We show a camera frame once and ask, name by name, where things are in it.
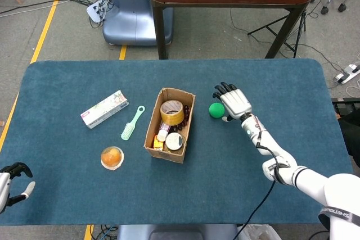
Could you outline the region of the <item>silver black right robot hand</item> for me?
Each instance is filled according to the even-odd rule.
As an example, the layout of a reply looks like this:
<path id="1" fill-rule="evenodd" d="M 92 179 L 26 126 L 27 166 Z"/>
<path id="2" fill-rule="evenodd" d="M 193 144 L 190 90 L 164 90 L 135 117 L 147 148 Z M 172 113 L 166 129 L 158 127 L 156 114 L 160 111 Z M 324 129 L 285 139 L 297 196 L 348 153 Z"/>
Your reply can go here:
<path id="1" fill-rule="evenodd" d="M 252 114 L 252 106 L 243 92 L 234 84 L 221 82 L 214 87 L 217 91 L 213 98 L 219 99 L 228 112 L 228 116 L 222 116 L 222 120 L 230 122 L 240 120 L 244 122 Z"/>

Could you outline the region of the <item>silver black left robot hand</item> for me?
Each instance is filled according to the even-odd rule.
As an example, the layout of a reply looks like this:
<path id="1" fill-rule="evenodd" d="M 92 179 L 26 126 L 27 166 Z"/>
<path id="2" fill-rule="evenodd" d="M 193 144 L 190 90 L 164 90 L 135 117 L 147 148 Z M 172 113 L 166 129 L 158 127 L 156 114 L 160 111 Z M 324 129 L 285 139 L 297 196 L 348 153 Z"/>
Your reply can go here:
<path id="1" fill-rule="evenodd" d="M 25 173 L 25 175 L 30 178 L 33 177 L 32 171 L 23 162 L 15 162 L 14 164 L 5 166 L 1 169 L 1 214 L 7 207 L 11 207 L 16 203 L 27 200 L 34 190 L 36 182 L 32 181 L 21 194 L 10 197 L 11 182 L 14 177 L 21 176 L 21 173 Z"/>

